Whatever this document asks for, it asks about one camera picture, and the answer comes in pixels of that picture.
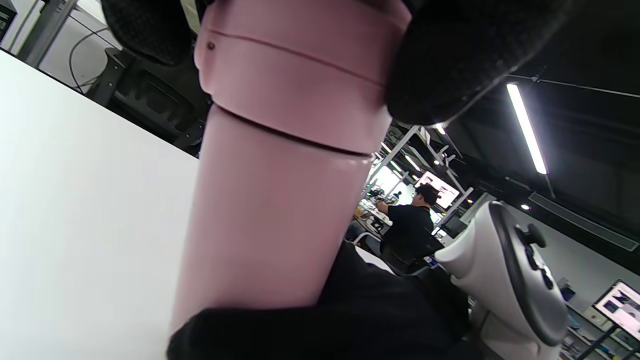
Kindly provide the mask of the person's left hand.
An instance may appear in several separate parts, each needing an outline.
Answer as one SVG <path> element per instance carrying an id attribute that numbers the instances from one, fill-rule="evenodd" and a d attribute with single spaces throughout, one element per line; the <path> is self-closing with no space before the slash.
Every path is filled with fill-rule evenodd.
<path id="1" fill-rule="evenodd" d="M 384 102 L 394 119 L 435 125 L 459 117 L 557 32 L 571 0 L 427 0 L 411 14 Z M 153 63 L 186 60 L 195 35 L 178 0 L 103 0 L 121 45 Z"/>

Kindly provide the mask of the person's right hand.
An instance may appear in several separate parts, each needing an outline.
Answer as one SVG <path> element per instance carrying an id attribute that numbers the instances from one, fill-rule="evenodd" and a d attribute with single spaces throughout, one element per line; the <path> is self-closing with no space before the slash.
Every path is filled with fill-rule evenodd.
<path id="1" fill-rule="evenodd" d="M 342 243 L 315 305 L 195 314 L 169 360 L 481 360 L 416 285 Z"/>

